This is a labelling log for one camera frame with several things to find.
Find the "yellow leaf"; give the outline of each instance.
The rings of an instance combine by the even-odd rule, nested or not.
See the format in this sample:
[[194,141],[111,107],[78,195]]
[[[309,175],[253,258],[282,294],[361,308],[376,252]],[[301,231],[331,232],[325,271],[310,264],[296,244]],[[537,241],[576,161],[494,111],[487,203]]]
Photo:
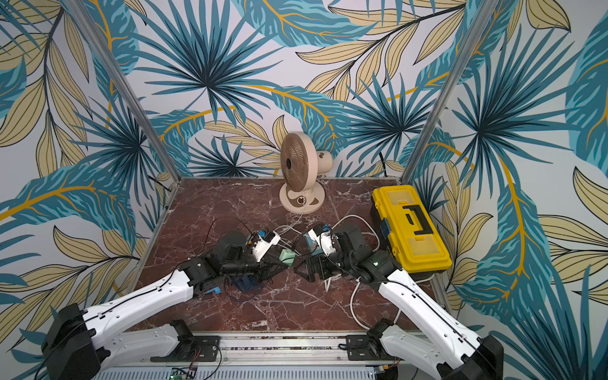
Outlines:
[[589,289],[589,298],[603,303],[604,305],[608,305],[608,281],[604,281],[598,286]]
[[455,257],[456,254],[456,237],[454,236],[454,234],[456,233],[456,230],[454,229],[454,225],[452,224],[452,221],[450,220],[450,217],[447,215],[446,212],[446,208],[442,207],[442,218],[441,218],[441,222],[443,223],[443,227],[445,230],[445,233],[443,234],[443,240],[446,243],[446,248],[447,250],[450,252],[450,256],[451,257]]
[[270,139],[268,139],[268,135],[266,134],[264,128],[262,128],[258,123],[249,119],[243,120],[236,109],[234,110],[234,116],[237,118],[237,121],[245,127],[246,130],[261,138],[263,141],[268,143],[268,145],[274,146]]
[[206,130],[210,130],[210,131],[216,131],[216,132],[223,132],[223,133],[234,133],[237,134],[239,136],[243,136],[243,137],[247,137],[249,136],[247,134],[247,132],[245,132],[244,129],[242,129],[239,126],[234,126],[232,125],[232,123],[227,123],[227,122],[206,122],[205,123],[205,129]]
[[122,282],[122,285],[118,288],[117,292],[122,292],[127,290],[135,280],[135,275],[137,274],[137,267],[133,268],[128,275],[125,277],[125,281]]
[[116,230],[103,231],[103,244],[114,255],[131,256],[129,244],[116,232]]
[[89,61],[86,60],[85,47],[82,44],[76,24],[74,24],[74,20],[67,13],[63,15],[63,23],[65,25],[67,46],[70,48],[76,63],[80,67],[80,71],[85,75],[86,81],[89,81]]
[[67,69],[66,62],[63,60],[63,57],[59,52],[59,48],[54,41],[50,42],[49,50],[50,65],[53,67],[53,71],[55,72],[57,79],[59,79],[59,83],[61,83],[63,88],[66,89],[67,93],[73,96],[74,99],[78,100],[80,104],[87,107],[87,109],[90,108],[88,100],[72,78],[72,74]]
[[[413,0],[415,7],[432,8],[433,5],[430,0]],[[465,4],[467,0],[435,0],[435,8],[452,8],[458,5]],[[410,5],[410,0],[403,0],[403,3]]]
[[570,20],[564,9],[555,0],[528,0],[528,20],[536,29],[553,27],[570,31]]
[[272,124],[272,135],[274,136],[274,140],[276,141],[279,150],[283,145],[283,140],[285,136],[287,136],[287,129],[285,129],[285,115],[281,115],[277,117]]
[[564,283],[582,280],[585,270],[591,266],[589,275],[608,265],[608,254],[597,250],[577,250],[553,259],[553,266]]
[[99,289],[99,293],[97,293],[93,305],[97,305],[108,296],[108,291],[112,288],[112,284],[116,280],[116,277],[120,275],[130,261],[131,259],[129,258],[118,258],[114,260],[114,266],[108,271],[108,274],[106,274],[106,277],[103,279],[102,287]]
[[608,224],[608,188],[591,181],[578,168],[575,168],[574,189],[589,211]]
[[511,39],[513,33],[515,33],[515,30],[517,29],[517,25],[519,24],[519,16],[522,14],[522,8],[525,1],[526,0],[519,0],[515,6],[515,10],[513,10],[511,19],[509,19],[509,26],[506,28],[507,41]]
[[23,58],[26,63],[27,75],[36,71],[44,58],[44,45],[46,44],[47,36],[42,33],[30,33],[30,36],[32,36],[40,48],[37,48],[23,34],[18,35],[15,37],[18,45],[11,41],[0,49],[0,70],[14,69],[21,63],[21,59]]
[[[52,19],[53,17],[57,16],[59,10],[61,9],[61,4],[54,0],[30,0],[27,2],[36,9],[33,9],[30,7],[30,5],[20,0],[10,0],[9,3],[21,14],[21,16],[23,16],[23,18],[25,18],[23,19],[21,17],[17,17],[12,9],[7,9],[13,14],[20,24],[28,24],[28,21],[32,24],[47,21],[47,19]],[[46,18],[42,17],[38,12],[45,15]]]
[[374,169],[372,171],[370,171],[369,173],[367,173],[366,177],[377,176],[378,174],[382,173],[383,171],[384,171],[384,167],[382,166],[382,161],[378,161],[376,163],[376,165],[374,166]]
[[67,295],[72,290],[72,286],[76,282],[78,275],[73,275],[69,279],[65,280],[59,286],[56,286],[51,290],[49,295],[46,296],[44,302],[40,304],[36,313],[32,317],[32,320],[27,325],[27,331],[36,331],[40,326],[46,322],[52,315],[51,308],[59,310],[61,303],[66,299]]
[[452,35],[452,33],[454,33],[458,25],[460,25],[460,21],[462,21],[464,14],[465,10],[459,9],[434,27],[433,30],[430,31],[426,40],[424,40],[424,44],[422,45],[418,58],[416,58],[416,62],[414,62],[414,64],[425,59],[435,50],[437,50],[437,48],[439,48],[441,44],[443,44]]
[[36,163],[38,164],[38,174],[41,177],[46,177],[57,170],[57,157],[55,155],[55,147],[53,146],[52,128],[53,122],[50,118],[50,112],[47,110],[44,131],[36,146]]
[[21,299],[23,303],[11,305],[0,314],[0,343],[44,300],[49,292],[50,290],[45,290],[27,295]]
[[402,11],[401,20],[399,21],[399,24],[397,24],[397,9],[385,9],[384,18],[382,17],[381,10],[370,10],[368,12],[367,10],[350,10],[334,7],[329,7],[329,10],[337,15],[348,17],[350,22],[355,25],[370,26],[375,24],[375,26],[367,32],[368,35],[387,33],[416,19],[413,14]]
[[567,254],[568,252],[570,252],[570,249],[567,249],[562,246],[558,246],[555,243],[549,242],[549,251],[551,252],[551,256],[560,256],[560,255]]
[[348,95],[350,91],[348,88],[350,87],[350,71],[346,71],[338,82],[336,83],[336,87],[334,88],[334,96],[335,100],[339,100],[340,102],[346,102],[348,100]]
[[161,207],[165,206],[165,192],[164,192],[164,188],[161,184],[158,183],[154,183],[154,189],[156,191],[156,193],[158,193],[158,196],[161,199]]
[[460,176],[458,175],[458,169],[454,166],[452,161],[446,162],[446,172],[447,178],[450,180],[450,186],[452,187],[452,193],[458,197],[460,193],[460,186],[458,184],[458,179]]
[[76,162],[72,162],[65,153],[63,153],[63,151],[61,151],[61,167],[63,168],[64,166],[72,166],[72,165],[76,165]]
[[384,57],[384,63],[386,65],[386,78],[384,79],[385,85],[397,72],[399,62],[401,62],[401,56],[403,55],[407,44],[409,44],[412,40],[417,28],[418,23],[406,27],[397,33],[395,38],[390,42],[389,48],[386,50],[386,56]]
[[23,140],[34,128],[44,109],[42,78],[35,81],[13,104],[0,130],[0,147],[7,147]]
[[125,5],[133,10],[138,11],[144,16],[147,16],[146,10],[143,7],[142,3],[139,2],[139,0],[125,0]]
[[449,187],[445,186],[443,188],[443,196],[447,200],[447,210],[450,211],[450,216],[452,217],[452,220],[458,221],[458,210],[456,209],[457,200],[454,196],[454,193],[452,193],[452,190],[450,190]]
[[258,165],[261,168],[267,168],[267,169],[281,169],[281,162],[277,161],[277,162],[256,162],[256,165]]
[[471,186],[466,186],[466,183],[471,178],[472,170],[466,174],[464,181],[462,182],[462,188],[460,190],[460,199],[458,202],[458,212],[460,213],[460,219],[458,225],[462,226],[465,221],[466,214],[469,213],[469,207],[471,206]]
[[392,170],[398,171],[398,172],[402,172],[403,171],[403,165],[401,165],[398,161],[392,161],[392,160],[385,160],[384,162],[386,162],[386,165],[391,168]]
[[312,64],[330,64],[358,57],[373,46],[376,41],[352,41],[324,47],[310,53],[296,53],[298,57]]
[[62,254],[84,263],[98,263],[108,259],[101,248],[94,241],[73,238],[61,232],[57,226],[53,228],[53,240]]
[[261,158],[267,161],[280,161],[281,155],[268,149],[243,149],[253,157]]
[[253,137],[227,137],[226,141],[237,145],[243,144],[244,147],[263,147],[266,145],[263,141],[259,141]]
[[334,70],[329,70],[323,72],[315,77],[315,79],[311,80],[306,86],[306,89],[313,92],[322,92],[329,84],[338,77],[344,70],[349,70],[354,64],[353,62],[348,62],[342,67],[339,67]]
[[477,275],[477,263],[477,260],[468,257],[460,260],[458,265],[456,265],[456,269],[454,270],[452,284],[462,285],[475,277],[475,275]]
[[608,247],[608,239],[583,223],[558,215],[539,215],[539,221],[549,238]]
[[33,271],[29,271],[26,274],[21,275],[21,278],[27,283],[27,286],[23,285],[8,285],[8,284],[0,284],[0,291],[3,292],[24,292],[30,291],[34,289],[38,289],[41,286],[50,284],[54,281],[57,281],[63,277],[74,273],[80,273],[84,271],[87,266],[77,266],[71,267],[60,264],[51,264],[47,266],[43,266],[38,269],[34,269]]
[[85,299],[88,299],[88,303],[90,304],[92,300],[91,295],[95,293],[95,289],[97,289],[99,283],[104,278],[106,272],[108,271],[108,268],[110,267],[110,264],[112,264],[112,261],[106,261],[97,268],[93,269],[91,273],[87,274],[80,281],[80,284],[76,288],[74,294],[72,294],[72,298],[67,304],[71,305],[73,303],[81,303]]
[[80,141],[86,141],[86,132],[84,129],[84,125],[82,124],[82,120],[78,116],[76,116],[76,107],[72,103],[71,100],[64,94],[64,92],[59,87],[59,84],[55,82],[53,76],[48,76],[49,81],[49,89],[50,89],[50,97],[53,99],[53,103],[55,104],[55,109],[57,110],[57,114],[66,124],[66,126],[74,132],[76,136],[80,139]]
[[484,224],[492,219],[492,215],[482,212],[473,216],[471,220],[466,224],[463,232],[458,237],[458,252],[457,256],[465,253],[466,251],[473,248],[479,237],[479,232],[482,230]]
[[464,306],[462,299],[455,290],[447,294],[447,302],[449,302],[450,308],[454,311],[458,311],[462,306]]
[[135,256],[142,258],[146,254],[146,248],[148,247],[148,243],[146,239],[137,238],[135,242]]
[[380,62],[382,61],[382,50],[384,49],[386,40],[382,40],[371,53],[365,57],[361,66],[357,70],[357,94],[365,91],[364,83],[367,86],[371,85],[372,78],[380,70]]
[[85,158],[85,153],[82,151],[82,149],[72,142],[73,138],[71,138],[70,135],[68,135],[63,129],[59,128],[59,126],[54,125],[54,127],[57,141],[59,141],[59,146],[61,147],[61,152],[63,153],[61,166],[67,166],[63,165],[64,155],[70,163],[73,163],[71,165],[77,164],[80,162],[80,160]]
[[169,181],[170,179],[171,176],[166,171],[162,171],[156,176],[156,180],[161,182]]

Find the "fan base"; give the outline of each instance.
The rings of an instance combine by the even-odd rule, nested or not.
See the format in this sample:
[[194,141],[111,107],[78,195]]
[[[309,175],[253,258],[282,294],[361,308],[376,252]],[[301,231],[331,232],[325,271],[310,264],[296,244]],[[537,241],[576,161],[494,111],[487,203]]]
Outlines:
[[287,184],[283,184],[278,196],[287,211],[295,214],[310,214],[319,210],[323,205],[325,190],[318,182],[315,182],[312,188],[303,192],[295,192]]

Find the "blue object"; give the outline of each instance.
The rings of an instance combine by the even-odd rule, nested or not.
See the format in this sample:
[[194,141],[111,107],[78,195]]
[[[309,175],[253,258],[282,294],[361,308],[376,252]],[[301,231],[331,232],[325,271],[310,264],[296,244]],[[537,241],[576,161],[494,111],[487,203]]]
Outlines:
[[214,292],[215,294],[219,294],[219,293],[222,293],[222,290],[220,290],[219,286],[216,286],[215,288],[213,288],[209,291],[206,291],[205,294],[209,294],[211,292]]
[[230,276],[230,282],[236,286],[241,293],[248,293],[262,287],[262,284],[258,283],[258,280],[256,280],[255,277],[250,274],[242,276]]

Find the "metal pole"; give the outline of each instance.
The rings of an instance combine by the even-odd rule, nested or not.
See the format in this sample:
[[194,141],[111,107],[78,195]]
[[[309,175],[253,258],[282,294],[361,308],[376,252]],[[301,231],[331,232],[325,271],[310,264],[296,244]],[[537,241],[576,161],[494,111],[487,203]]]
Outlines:
[[430,110],[429,117],[424,123],[422,132],[420,132],[418,141],[416,141],[416,145],[414,146],[414,150],[403,170],[400,180],[402,185],[408,184],[412,180],[413,172],[424,154],[430,137],[433,135],[435,125],[439,122],[439,116],[446,107],[447,98],[452,94],[454,88],[458,84],[458,80],[465,70],[467,63],[469,63],[469,59],[477,47],[477,42],[482,37],[482,33],[486,29],[497,4],[498,0],[484,0],[479,6],[475,17],[471,22],[471,27],[463,40],[461,53],[458,54],[454,63],[452,63],[452,68],[446,77],[446,81],[443,83],[443,87],[441,87],[435,106]]
[[175,168],[175,164],[167,154],[165,147],[162,146],[161,140],[152,127],[152,123],[137,99],[137,95],[135,95],[135,92],[133,92],[133,89],[127,82],[125,74],[122,72],[118,62],[116,62],[116,59],[114,58],[114,54],[112,54],[108,45],[103,41],[101,31],[95,27],[95,21],[85,8],[83,1],[64,0],[64,3],[68,7],[69,13],[74,17],[74,22],[78,26],[78,29],[80,29],[85,40],[89,43],[91,50],[97,56],[97,59],[101,61],[102,66],[108,72],[108,75],[114,82],[114,86],[118,90],[120,96],[122,96],[127,107],[131,110],[133,117],[147,136],[150,145],[154,148],[156,154],[158,154],[165,169],[175,182],[179,182],[181,175]]

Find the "toolbox handle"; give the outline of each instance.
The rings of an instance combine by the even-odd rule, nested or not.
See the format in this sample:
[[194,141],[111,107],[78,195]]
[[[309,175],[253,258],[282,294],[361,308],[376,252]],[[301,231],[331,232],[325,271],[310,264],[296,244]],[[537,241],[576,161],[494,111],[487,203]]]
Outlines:
[[429,221],[426,219],[426,216],[422,211],[422,207],[414,204],[411,206],[403,206],[403,208],[414,211],[416,218],[418,218],[418,221],[420,222],[422,229],[420,231],[415,231],[414,235],[430,235],[433,233],[433,229],[430,227]]

